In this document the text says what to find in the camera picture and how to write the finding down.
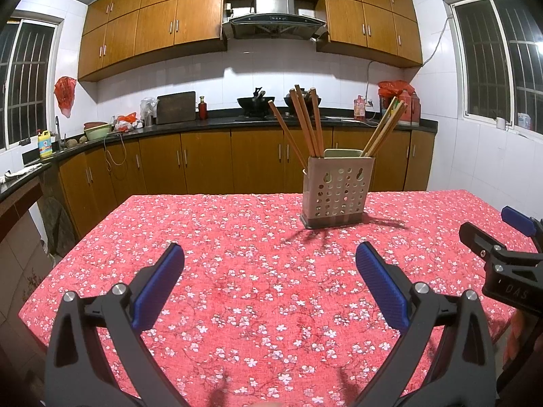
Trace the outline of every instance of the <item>hanging red plastic bag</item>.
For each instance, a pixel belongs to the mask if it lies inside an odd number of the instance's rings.
[[[379,96],[399,96],[404,90],[407,90],[410,95],[415,93],[415,89],[413,88],[413,86],[406,81],[381,81],[379,83]]]
[[[59,103],[60,112],[69,118],[72,113],[73,102],[75,99],[75,84],[77,81],[69,76],[63,76],[56,81],[55,96]]]

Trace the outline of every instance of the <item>black countertop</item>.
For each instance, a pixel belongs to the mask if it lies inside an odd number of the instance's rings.
[[[337,114],[339,109],[333,109],[333,112]],[[352,119],[352,116],[326,116],[326,109],[321,108],[322,114],[322,128],[329,129],[331,127],[346,127],[346,128],[357,128],[364,129],[377,126],[375,121],[356,121]],[[298,120],[291,117],[285,119],[285,123],[290,127],[299,126]],[[160,134],[169,134],[169,133],[184,133],[191,131],[205,131],[205,130],[221,130],[221,129],[250,129],[250,128],[259,128],[259,127],[279,127],[279,122],[273,119],[259,119],[259,118],[246,118],[245,116],[224,116],[221,118],[210,118],[205,121],[187,121],[187,122],[176,122],[169,123],[164,125],[151,125],[142,129],[137,129],[131,132],[123,133],[123,140],[130,140],[136,138],[158,136]],[[429,133],[437,133],[438,123],[436,121],[431,121],[429,119],[421,119],[420,126],[405,126],[398,125],[396,130],[420,130]],[[105,138],[105,144],[112,142],[119,142],[120,134],[115,133],[107,136]],[[95,140],[92,142],[86,142],[84,144],[79,144],[74,148],[62,150],[54,153],[50,158],[42,160],[43,166],[32,171],[31,173],[18,178],[17,180],[12,180],[6,182],[5,184],[0,185],[0,202],[2,202],[6,197],[16,191],[18,188],[23,186],[26,182],[33,179],[43,171],[47,170],[51,164],[58,163],[61,160],[70,158],[77,155],[83,151],[87,151],[93,148],[96,148],[100,145],[104,145],[104,139]]]

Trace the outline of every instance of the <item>countertop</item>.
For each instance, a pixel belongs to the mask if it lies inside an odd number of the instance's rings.
[[[88,297],[129,283],[176,242],[185,270],[142,338],[191,405],[207,405],[216,389],[228,407],[262,399],[349,405],[346,397],[368,384],[398,339],[356,270],[359,243],[371,242],[412,282],[452,295],[480,293],[484,282],[484,262],[458,238],[465,221],[512,250],[534,251],[463,190],[369,193],[362,224],[318,231],[303,228],[301,205],[299,194],[132,196],[53,269],[19,317],[48,344],[64,292]],[[481,303],[495,336],[512,309],[490,298]],[[135,394],[107,333],[99,335],[120,387]],[[440,335],[436,329],[434,346]],[[429,364],[424,355],[409,390]]]
[[[339,109],[333,109],[335,114],[339,114]],[[298,124],[297,119],[291,118],[287,119],[286,124],[290,127],[296,126]],[[355,121],[352,118],[347,116],[323,116],[322,127],[354,127],[354,128],[369,128],[375,126],[375,122],[371,121]],[[122,137],[124,140],[142,138],[148,136],[158,136],[160,134],[169,134],[169,133],[182,133],[182,132],[191,132],[191,131],[205,131],[205,130],[221,130],[221,129],[242,129],[242,128],[258,128],[258,127],[279,127],[279,122],[275,119],[262,120],[258,118],[246,118],[244,116],[226,116],[221,118],[211,118],[206,121],[186,121],[186,122],[176,122],[164,125],[153,125],[150,127],[144,127],[142,129],[137,129],[132,132],[123,133]],[[430,133],[436,133],[438,129],[438,123],[436,121],[431,121],[428,119],[421,119],[420,126],[403,126],[398,125],[396,130],[421,130]],[[119,142],[119,134],[111,134],[105,139],[105,143],[109,144],[112,142]],[[0,202],[8,197],[11,193],[17,190],[19,187],[24,185],[26,182],[36,177],[41,172],[47,170],[51,163],[59,162],[61,160],[70,158],[77,155],[83,151],[104,145],[104,140],[95,140],[92,142],[86,142],[85,144],[77,145],[74,148],[62,150],[54,153],[50,158],[44,159],[42,167],[18,178],[17,180],[12,180],[11,182],[6,182],[5,184],[0,185]]]

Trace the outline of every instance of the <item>window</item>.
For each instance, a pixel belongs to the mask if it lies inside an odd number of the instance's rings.
[[[453,6],[461,41],[464,115],[543,134],[543,35],[522,0]]]
[[[0,32],[0,150],[47,128],[48,71],[55,26],[10,21]]]

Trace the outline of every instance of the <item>perforated holder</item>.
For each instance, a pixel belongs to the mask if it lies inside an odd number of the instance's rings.
[[[374,158],[361,150],[328,149],[324,158],[309,158],[303,173],[301,220],[306,228],[357,224],[373,171]]]

